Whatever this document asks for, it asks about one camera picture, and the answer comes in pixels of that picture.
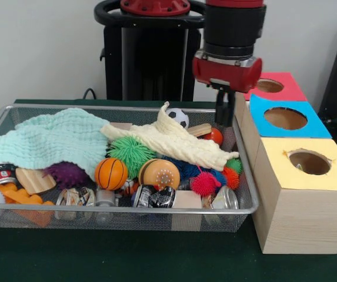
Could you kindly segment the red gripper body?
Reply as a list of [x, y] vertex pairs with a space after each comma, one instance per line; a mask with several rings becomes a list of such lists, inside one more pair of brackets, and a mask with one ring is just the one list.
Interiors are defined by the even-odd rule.
[[198, 50], [192, 61], [197, 81], [224, 91], [247, 93], [253, 89], [262, 73], [262, 59], [254, 56], [245, 60], [214, 58]]

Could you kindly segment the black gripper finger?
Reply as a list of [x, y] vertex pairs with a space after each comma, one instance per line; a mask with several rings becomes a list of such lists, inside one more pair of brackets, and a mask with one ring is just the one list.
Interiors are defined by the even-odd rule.
[[215, 105], [215, 122], [217, 124], [223, 124], [223, 101], [224, 101], [225, 92], [218, 90], [216, 96], [216, 105]]
[[227, 93], [227, 102], [223, 103], [223, 118], [222, 124], [224, 126], [232, 126], [235, 111], [235, 91]]

